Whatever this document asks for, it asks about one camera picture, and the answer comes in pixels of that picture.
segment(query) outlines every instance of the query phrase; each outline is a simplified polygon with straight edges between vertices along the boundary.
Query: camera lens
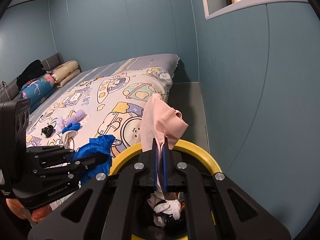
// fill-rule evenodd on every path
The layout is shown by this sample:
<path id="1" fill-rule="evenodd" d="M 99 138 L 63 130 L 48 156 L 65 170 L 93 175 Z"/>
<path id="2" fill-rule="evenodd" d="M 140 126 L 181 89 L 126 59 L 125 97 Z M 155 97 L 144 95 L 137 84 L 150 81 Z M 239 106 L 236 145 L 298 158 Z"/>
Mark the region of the camera lens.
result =
<path id="1" fill-rule="evenodd" d="M 19 132 L 20 128 L 21 128 L 21 121 L 20 121 L 20 118 L 18 117 L 18 119 L 17 119 L 17 132 Z"/>
<path id="2" fill-rule="evenodd" d="M 23 112 L 23 115 L 22 115 L 22 127 L 24 127 L 24 125 L 26 124 L 26 112 Z"/>

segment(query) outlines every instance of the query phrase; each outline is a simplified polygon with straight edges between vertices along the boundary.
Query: human hand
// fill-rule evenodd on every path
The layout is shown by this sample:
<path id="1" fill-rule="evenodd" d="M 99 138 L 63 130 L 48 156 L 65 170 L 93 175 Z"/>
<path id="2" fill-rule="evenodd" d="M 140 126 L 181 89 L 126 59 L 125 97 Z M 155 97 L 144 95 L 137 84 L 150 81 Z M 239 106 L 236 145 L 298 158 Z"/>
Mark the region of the human hand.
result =
<path id="1" fill-rule="evenodd" d="M 18 199 L 6 199 L 7 205 L 11 212 L 15 214 L 18 218 L 26 219 L 26 215 L 23 213 L 22 208 L 24 206 L 19 202 Z M 42 221 L 47 215 L 52 212 L 52 208 L 50 205 L 46 205 L 42 208 L 36 209 L 32 212 L 31 220 L 33 222 Z"/>

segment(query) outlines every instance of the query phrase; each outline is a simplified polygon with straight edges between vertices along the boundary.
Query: blue garment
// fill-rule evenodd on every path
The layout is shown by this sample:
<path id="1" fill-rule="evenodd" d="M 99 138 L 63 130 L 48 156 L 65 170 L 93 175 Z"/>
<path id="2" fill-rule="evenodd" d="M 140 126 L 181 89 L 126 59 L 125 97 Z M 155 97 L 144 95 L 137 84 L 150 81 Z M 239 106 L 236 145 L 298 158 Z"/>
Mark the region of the blue garment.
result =
<path id="1" fill-rule="evenodd" d="M 110 149 L 115 139 L 116 138 L 113 135 L 100 135 L 98 138 L 89 138 L 89 143 L 80 147 L 79 150 L 71 157 L 71 160 L 69 161 L 95 153 L 108 155 L 108 160 L 105 163 L 99 164 L 94 169 L 84 172 L 80 179 L 82 186 L 100 172 L 103 172 L 106 175 L 109 174 L 110 167 L 112 165 Z"/>
<path id="2" fill-rule="evenodd" d="M 62 134 L 64 134 L 67 131 L 78 131 L 80 129 L 80 125 L 81 124 L 79 122 L 71 123 L 62 130 Z"/>

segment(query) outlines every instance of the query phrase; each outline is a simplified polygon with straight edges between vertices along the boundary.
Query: pink cloth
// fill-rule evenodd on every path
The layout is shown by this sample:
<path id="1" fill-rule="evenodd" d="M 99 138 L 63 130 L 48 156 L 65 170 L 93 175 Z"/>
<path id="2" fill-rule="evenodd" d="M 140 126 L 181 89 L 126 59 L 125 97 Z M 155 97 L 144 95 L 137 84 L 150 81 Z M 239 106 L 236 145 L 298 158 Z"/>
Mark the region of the pink cloth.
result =
<path id="1" fill-rule="evenodd" d="M 142 115 L 140 136 L 142 150 L 152 149 L 152 140 L 156 138 L 159 152 L 162 151 L 164 138 L 168 138 L 172 150 L 188 125 L 182 120 L 182 114 L 168 106 L 159 94 L 153 94 L 147 101 Z"/>

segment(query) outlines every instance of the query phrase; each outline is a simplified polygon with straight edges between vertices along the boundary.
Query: black hair clip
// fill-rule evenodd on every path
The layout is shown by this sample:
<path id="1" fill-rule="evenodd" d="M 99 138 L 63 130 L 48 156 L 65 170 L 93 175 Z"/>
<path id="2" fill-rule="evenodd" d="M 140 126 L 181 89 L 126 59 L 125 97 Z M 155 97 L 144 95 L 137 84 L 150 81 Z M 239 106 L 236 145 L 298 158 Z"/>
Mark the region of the black hair clip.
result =
<path id="1" fill-rule="evenodd" d="M 45 136 L 49 138 L 55 131 L 55 128 L 49 124 L 47 127 L 42 128 L 41 135 L 45 134 Z"/>

